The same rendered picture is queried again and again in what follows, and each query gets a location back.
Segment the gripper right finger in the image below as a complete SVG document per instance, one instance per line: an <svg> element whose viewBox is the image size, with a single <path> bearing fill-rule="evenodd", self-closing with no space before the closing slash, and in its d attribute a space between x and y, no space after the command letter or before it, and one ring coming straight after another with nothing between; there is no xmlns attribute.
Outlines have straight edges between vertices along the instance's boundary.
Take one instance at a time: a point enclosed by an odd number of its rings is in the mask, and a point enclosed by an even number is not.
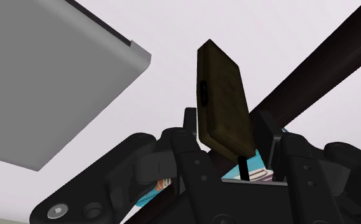
<svg viewBox="0 0 361 224"><path fill-rule="evenodd" d="M361 150L319 149L284 132L267 111L254 115L254 141L275 181L287 183L294 224L361 224Z"/></svg>

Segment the olive brown rectangular device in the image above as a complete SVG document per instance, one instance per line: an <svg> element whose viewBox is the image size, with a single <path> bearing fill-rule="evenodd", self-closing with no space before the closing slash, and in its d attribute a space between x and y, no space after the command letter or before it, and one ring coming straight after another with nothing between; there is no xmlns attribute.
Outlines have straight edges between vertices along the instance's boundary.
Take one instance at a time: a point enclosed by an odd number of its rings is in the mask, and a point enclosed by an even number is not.
<svg viewBox="0 0 361 224"><path fill-rule="evenodd" d="M199 140L237 162L255 156L255 143L240 68L211 39L197 51Z"/></svg>

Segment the grey flat panel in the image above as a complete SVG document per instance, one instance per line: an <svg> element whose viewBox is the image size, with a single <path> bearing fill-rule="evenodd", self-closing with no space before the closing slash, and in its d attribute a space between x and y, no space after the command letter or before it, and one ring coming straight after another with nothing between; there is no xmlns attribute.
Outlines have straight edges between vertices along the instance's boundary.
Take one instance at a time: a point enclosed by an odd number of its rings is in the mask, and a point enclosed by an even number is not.
<svg viewBox="0 0 361 224"><path fill-rule="evenodd" d="M40 170L150 63L76 0L0 0L0 161Z"/></svg>

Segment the light blue printed book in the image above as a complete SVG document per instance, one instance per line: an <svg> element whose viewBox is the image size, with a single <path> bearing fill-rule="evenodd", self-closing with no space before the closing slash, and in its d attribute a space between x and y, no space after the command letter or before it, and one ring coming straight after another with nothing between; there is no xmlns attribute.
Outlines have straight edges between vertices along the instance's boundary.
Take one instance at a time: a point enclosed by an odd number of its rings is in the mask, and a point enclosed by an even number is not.
<svg viewBox="0 0 361 224"><path fill-rule="evenodd" d="M161 133L161 137L156 142L155 151L142 157L134 165L134 177L138 183L153 183L152 190L142 196L136 206L143 207L152 198L157 196L168 186L174 187L174 192L182 194L186 190L183 188L181 177L177 175L177 165L170 142L173 132L178 128L169 128ZM249 177L252 181L271 181L273 171L265 168L259 153L246 161L248 165Z"/></svg>

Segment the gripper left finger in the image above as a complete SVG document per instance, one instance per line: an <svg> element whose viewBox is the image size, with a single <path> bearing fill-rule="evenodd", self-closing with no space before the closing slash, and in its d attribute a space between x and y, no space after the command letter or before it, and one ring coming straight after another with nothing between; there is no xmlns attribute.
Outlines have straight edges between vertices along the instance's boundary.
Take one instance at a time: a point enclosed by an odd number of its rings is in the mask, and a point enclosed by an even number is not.
<svg viewBox="0 0 361 224"><path fill-rule="evenodd" d="M161 179L187 191L196 224L222 224L223 199L212 200L222 181L196 140L196 108L186 108L181 128L156 139L135 133L40 202L30 224L120 224Z"/></svg>

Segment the dark brown wooden bar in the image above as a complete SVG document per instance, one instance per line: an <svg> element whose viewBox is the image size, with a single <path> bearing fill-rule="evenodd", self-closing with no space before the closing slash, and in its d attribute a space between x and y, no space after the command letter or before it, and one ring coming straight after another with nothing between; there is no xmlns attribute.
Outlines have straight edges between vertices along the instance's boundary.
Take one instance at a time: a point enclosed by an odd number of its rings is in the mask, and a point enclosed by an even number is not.
<svg viewBox="0 0 361 224"><path fill-rule="evenodd" d="M283 127L361 67L361 5L262 102L249 111L254 138L254 115L267 111ZM245 157L232 162L199 140L196 108L196 143L207 154L222 181L212 200L223 199L222 224L294 224L287 183L255 182ZM259 153L256 142L255 155ZM170 186L125 224L196 224L187 191Z"/></svg>

